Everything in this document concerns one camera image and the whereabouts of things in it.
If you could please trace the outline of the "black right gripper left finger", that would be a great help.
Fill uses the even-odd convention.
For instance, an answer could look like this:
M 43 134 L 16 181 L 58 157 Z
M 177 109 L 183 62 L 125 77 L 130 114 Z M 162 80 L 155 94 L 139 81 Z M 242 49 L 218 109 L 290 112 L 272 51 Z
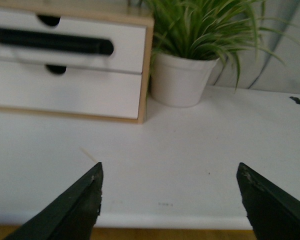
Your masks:
M 103 166 L 97 163 L 6 240 L 89 240 L 101 211 Z

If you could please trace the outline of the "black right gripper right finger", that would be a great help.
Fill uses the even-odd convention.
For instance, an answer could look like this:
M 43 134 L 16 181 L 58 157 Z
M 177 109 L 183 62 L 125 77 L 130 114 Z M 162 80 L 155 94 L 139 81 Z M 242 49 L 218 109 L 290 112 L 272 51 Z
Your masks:
M 236 179 L 258 240 L 300 240 L 300 201 L 241 162 Z

